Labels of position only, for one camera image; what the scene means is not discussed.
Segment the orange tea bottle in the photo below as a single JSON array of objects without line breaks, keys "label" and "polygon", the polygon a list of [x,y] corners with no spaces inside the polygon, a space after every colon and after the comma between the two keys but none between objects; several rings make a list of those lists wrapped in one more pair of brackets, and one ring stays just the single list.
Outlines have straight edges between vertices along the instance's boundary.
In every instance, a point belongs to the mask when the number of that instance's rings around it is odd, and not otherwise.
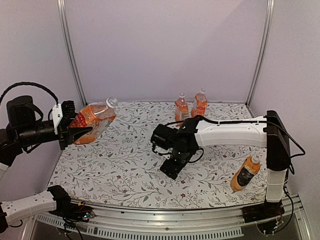
[{"label": "orange tea bottle", "polygon": [[194,96],[194,102],[191,108],[191,117],[205,116],[208,106],[208,99],[206,97],[206,90],[201,88],[200,91]]},{"label": "orange tea bottle", "polygon": [[92,127],[92,130],[77,139],[75,145],[90,144],[97,140],[102,132],[115,120],[116,97],[109,97],[104,102],[91,103],[84,107],[70,123],[70,128]]},{"label": "orange tea bottle", "polygon": [[186,94],[184,92],[180,92],[178,95],[178,99],[174,102],[175,104],[175,121],[184,121],[189,118],[189,107],[185,100]]}]

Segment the dark label orange bottle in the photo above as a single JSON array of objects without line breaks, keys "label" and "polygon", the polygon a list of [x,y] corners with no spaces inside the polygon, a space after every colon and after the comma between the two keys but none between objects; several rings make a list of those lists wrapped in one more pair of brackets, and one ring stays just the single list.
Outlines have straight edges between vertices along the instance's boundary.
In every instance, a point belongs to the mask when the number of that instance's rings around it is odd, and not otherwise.
[{"label": "dark label orange bottle", "polygon": [[246,158],[240,169],[233,176],[230,187],[233,193],[242,191],[259,172],[262,157],[255,154]]}]

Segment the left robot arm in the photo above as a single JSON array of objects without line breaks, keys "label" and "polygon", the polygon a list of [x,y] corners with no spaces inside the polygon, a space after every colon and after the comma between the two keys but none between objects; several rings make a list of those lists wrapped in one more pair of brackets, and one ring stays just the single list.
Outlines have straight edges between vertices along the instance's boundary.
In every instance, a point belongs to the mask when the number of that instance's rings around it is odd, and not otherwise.
[{"label": "left robot arm", "polygon": [[[15,158],[31,153],[41,144],[57,141],[61,150],[73,144],[91,127],[70,127],[76,118],[72,100],[60,103],[57,96],[47,87],[35,82],[18,82],[10,85],[0,96],[2,99],[13,88],[19,86],[37,87],[55,101],[44,120],[43,112],[34,105],[30,95],[18,96],[6,104],[8,125],[0,130],[0,174],[3,176],[12,166]],[[69,194],[60,186],[48,187],[43,192],[14,201],[0,203],[0,231],[4,232],[17,221],[50,212],[70,222],[88,222],[94,216],[93,209],[84,202],[71,202]]]}]

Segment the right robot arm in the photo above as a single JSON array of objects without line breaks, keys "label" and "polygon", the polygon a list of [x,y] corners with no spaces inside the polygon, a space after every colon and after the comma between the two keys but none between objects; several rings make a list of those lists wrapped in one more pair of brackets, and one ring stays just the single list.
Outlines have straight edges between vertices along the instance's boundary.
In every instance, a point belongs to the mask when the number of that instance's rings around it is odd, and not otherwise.
[{"label": "right robot arm", "polygon": [[191,162],[197,151],[214,145],[245,145],[266,149],[267,187],[265,202],[259,206],[262,218],[269,218],[278,210],[285,178],[292,166],[290,144],[294,143],[300,156],[305,150],[287,132],[279,115],[274,110],[266,115],[238,120],[210,120],[197,115],[180,122],[179,128],[170,123],[159,124],[153,131],[150,142],[152,151],[163,149],[167,157],[160,170],[175,180],[180,171]]}]

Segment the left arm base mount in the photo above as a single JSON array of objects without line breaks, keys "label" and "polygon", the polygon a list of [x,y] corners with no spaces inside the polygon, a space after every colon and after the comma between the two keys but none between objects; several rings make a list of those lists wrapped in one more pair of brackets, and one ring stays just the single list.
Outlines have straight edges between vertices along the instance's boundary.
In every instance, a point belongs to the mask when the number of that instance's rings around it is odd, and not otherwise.
[{"label": "left arm base mount", "polygon": [[47,191],[52,194],[56,202],[56,209],[49,211],[50,214],[73,222],[88,222],[95,216],[93,208],[86,205],[85,201],[72,203],[71,197],[60,185],[50,186]]}]

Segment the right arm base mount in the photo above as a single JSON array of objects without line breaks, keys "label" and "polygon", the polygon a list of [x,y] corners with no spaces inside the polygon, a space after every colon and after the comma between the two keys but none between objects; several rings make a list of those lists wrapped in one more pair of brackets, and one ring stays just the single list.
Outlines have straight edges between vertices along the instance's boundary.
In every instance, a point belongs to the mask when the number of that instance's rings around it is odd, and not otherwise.
[{"label": "right arm base mount", "polygon": [[272,235],[284,223],[285,213],[283,203],[263,202],[256,205],[245,206],[241,209],[245,223],[257,223],[257,229],[264,235]]}]

